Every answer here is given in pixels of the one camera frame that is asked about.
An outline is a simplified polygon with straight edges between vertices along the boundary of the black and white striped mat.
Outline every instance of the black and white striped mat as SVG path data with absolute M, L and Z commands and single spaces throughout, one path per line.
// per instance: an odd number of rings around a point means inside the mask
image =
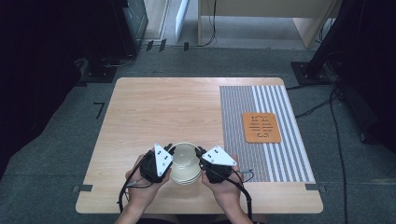
M 315 180 L 284 86 L 221 86 L 219 89 L 224 149 L 238 155 L 241 169 L 253 169 L 251 182 Z M 281 143 L 247 143 L 242 121 L 246 112 L 275 113 Z

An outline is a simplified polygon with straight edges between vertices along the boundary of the orange coaster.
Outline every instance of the orange coaster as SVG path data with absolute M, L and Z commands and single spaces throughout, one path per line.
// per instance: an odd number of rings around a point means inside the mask
M 244 113 L 245 140 L 248 143 L 280 143 L 281 137 L 274 113 Z

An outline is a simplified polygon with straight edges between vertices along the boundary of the black tape mark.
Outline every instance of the black tape mark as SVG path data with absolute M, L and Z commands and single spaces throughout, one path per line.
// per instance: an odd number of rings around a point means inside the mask
M 160 52 L 163 51 L 165 49 L 165 44 L 166 44 L 166 39 L 163 39 L 161 41 L 161 45 L 160 45 Z
M 81 191 L 91 192 L 93 189 L 93 185 L 81 185 L 81 186 L 74 186 L 73 193 L 79 193 Z
M 319 190 L 317 184 L 305 184 L 305 189 L 306 190 Z
M 99 113 L 98 113 L 98 115 L 96 116 L 96 118 L 99 119 L 100 114 L 102 114 L 103 107 L 105 107 L 105 103 L 93 102 L 93 104 L 94 104 L 94 105 L 100 105 L 100 106 L 101 106 L 100 109 L 99 109 Z
M 184 42 L 184 51 L 189 50 L 189 42 Z
M 148 47 L 146 48 L 146 51 L 151 50 L 153 44 L 154 44 L 154 40 L 151 40 L 150 42 L 148 42 Z

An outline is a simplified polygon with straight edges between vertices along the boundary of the white bowl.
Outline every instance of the white bowl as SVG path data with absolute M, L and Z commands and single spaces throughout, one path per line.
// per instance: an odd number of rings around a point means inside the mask
M 174 145 L 171 178 L 178 184 L 191 184 L 201 174 L 199 159 L 195 155 L 196 146 L 183 142 Z

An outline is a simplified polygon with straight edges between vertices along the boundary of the black cable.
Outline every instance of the black cable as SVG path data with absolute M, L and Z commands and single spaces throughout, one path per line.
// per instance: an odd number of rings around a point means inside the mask
M 304 113 L 295 116 L 295 118 L 298 119 L 298 118 L 307 116 L 307 115 L 309 115 L 309 114 L 312 114 L 312 112 L 314 112 L 316 109 L 318 109 L 318 108 L 320 108 L 320 107 L 322 107 L 322 106 L 328 104 L 330 101 L 331 101 L 331 100 L 325 100 L 325 101 L 324 101 L 323 103 L 321 103 L 320 105 L 314 106 L 313 108 L 311 108 L 311 109 L 305 111 Z
M 151 187 L 153 184 L 154 184 L 154 183 L 150 183 L 150 184 L 147 185 L 147 186 L 131 186 L 131 187 L 127 187 L 127 189 L 146 189 L 146 188 Z
M 248 172 L 242 172 L 241 170 L 238 170 L 238 171 L 235 171 L 235 172 L 241 173 L 241 174 L 243 174 L 243 175 L 245 175 L 245 174 L 251 174 L 251 177 L 250 177 L 249 179 L 244 180 L 244 181 L 242 181 L 242 179 L 241 179 L 241 182 L 242 182 L 242 183 L 249 182 L 249 181 L 250 181 L 251 179 L 253 179 L 253 177 L 254 177 L 254 173 L 253 173 L 253 171 L 252 171 L 251 169 L 249 169 Z
M 142 161 L 146 158 L 147 155 L 148 154 L 146 153 L 145 156 L 142 158 L 142 160 L 134 167 L 132 172 L 129 174 L 128 178 L 126 178 L 126 181 L 125 181 L 124 185 L 122 186 L 122 189 L 121 189 L 120 194 L 119 194 L 119 201 L 117 202 L 119 204 L 120 213 L 122 213 L 122 211 L 123 211 L 122 196 L 125 193 L 125 190 L 127 189 L 126 186 L 128 185 L 128 183 L 131 180 L 132 176 L 134 175 L 134 173 L 136 173 L 137 169 L 140 167 L 140 165 L 142 164 Z
M 319 31 L 319 34 L 318 34 L 319 35 L 319 40 L 315 40 L 315 42 L 317 42 L 319 44 L 321 44 L 323 42 L 323 39 L 324 39 L 323 38 L 324 37 L 323 33 L 324 33 L 324 27 L 325 27 L 326 23 L 327 22 L 325 22 L 322 25 L 322 27 L 320 28 L 320 31 Z M 332 23 L 333 23 L 333 19 L 330 19 L 330 22 L 328 23 L 327 28 L 326 28 L 327 31 L 329 31 L 332 28 Z
M 344 157 L 343 157 L 343 152 L 341 149 L 341 140 L 340 140 L 340 133 L 339 133 L 339 129 L 338 129 L 338 123 L 337 123 L 337 119 L 335 118 L 334 115 L 334 111 L 332 108 L 332 95 L 334 93 L 336 93 L 336 88 L 334 87 L 334 89 L 332 90 L 332 93 L 330 94 L 330 110 L 332 111 L 332 120 L 334 122 L 334 128 L 335 128 L 335 132 L 337 135 L 337 146 L 338 146 L 338 153 L 340 156 L 340 162 L 341 162 L 341 167 L 342 167 L 342 172 L 343 172 L 343 187 L 344 187 L 344 221 L 345 224 L 348 223 L 348 215 L 347 215 L 347 173 L 346 173 L 346 167 L 344 164 Z
M 241 176 L 239 176 L 239 174 L 234 169 L 232 169 L 232 170 L 239 177 L 239 179 L 242 180 Z M 205 168 L 205 171 L 209 171 L 210 173 L 212 173 L 214 175 L 217 175 L 217 176 L 221 177 L 222 179 L 227 180 L 228 182 L 234 184 L 239 190 L 241 190 L 242 193 L 245 194 L 245 197 L 247 198 L 247 217 L 250 220 L 252 220 L 251 197 L 250 197 L 250 194 L 248 193 L 248 191 L 243 187 L 243 182 L 241 182 L 241 184 L 239 184 L 239 183 L 231 180 L 230 178 L 224 177 L 223 175 L 220 175 L 217 172 L 215 172 L 215 171 L 213 171 L 212 169 L 209 169 L 209 168 Z
M 107 63 L 107 64 L 105 64 L 105 67 L 123 67 L 125 65 L 128 65 L 133 60 L 134 60 L 134 55 L 130 58 L 130 60 L 127 63 L 122 63 L 122 64 L 110 64 L 110 63 Z
M 326 72 L 326 75 L 335 76 L 338 78 L 334 61 L 330 61 L 330 60 L 326 61 L 324 65 L 324 70 Z
M 212 27 L 213 27 L 212 36 L 210 37 L 209 41 L 206 44 L 201 45 L 199 47 L 206 47 L 206 46 L 210 45 L 214 39 L 216 39 L 216 7 L 217 7 L 217 3 L 218 3 L 218 1 L 215 0 L 215 5 L 213 8 L 213 24 L 211 23 Z
M 308 85 L 298 85 L 298 86 L 293 86 L 293 87 L 288 87 L 286 88 L 287 91 L 291 91 L 291 90 L 297 90 L 300 89 L 302 87 L 307 87 Z

